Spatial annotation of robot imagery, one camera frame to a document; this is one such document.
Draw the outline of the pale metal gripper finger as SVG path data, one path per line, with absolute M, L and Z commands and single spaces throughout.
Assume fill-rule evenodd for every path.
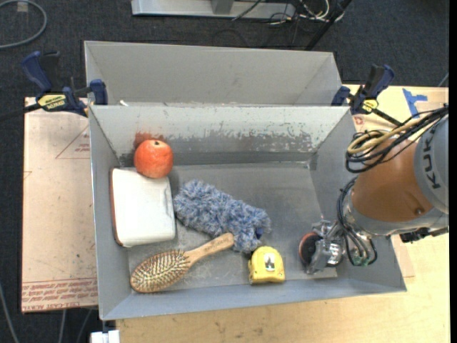
M 306 267 L 307 274 L 322 272 L 325 268 L 336 267 L 342 262 L 343 247 L 340 244 L 318 240 L 311 246 L 311 261 Z

